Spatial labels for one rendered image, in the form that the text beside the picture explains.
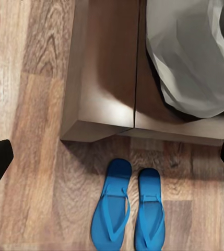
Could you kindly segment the sandal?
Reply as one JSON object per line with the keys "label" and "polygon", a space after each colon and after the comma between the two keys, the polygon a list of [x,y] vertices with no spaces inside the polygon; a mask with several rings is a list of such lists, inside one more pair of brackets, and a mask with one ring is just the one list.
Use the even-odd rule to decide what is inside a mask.
{"label": "sandal", "polygon": [[161,202],[160,174],[154,168],[144,168],[138,176],[139,210],[135,226],[135,251],[161,251],[166,225]]}
{"label": "sandal", "polygon": [[116,158],[108,167],[103,191],[91,222],[91,238],[98,251],[120,251],[131,206],[125,201],[132,174],[129,161]]}

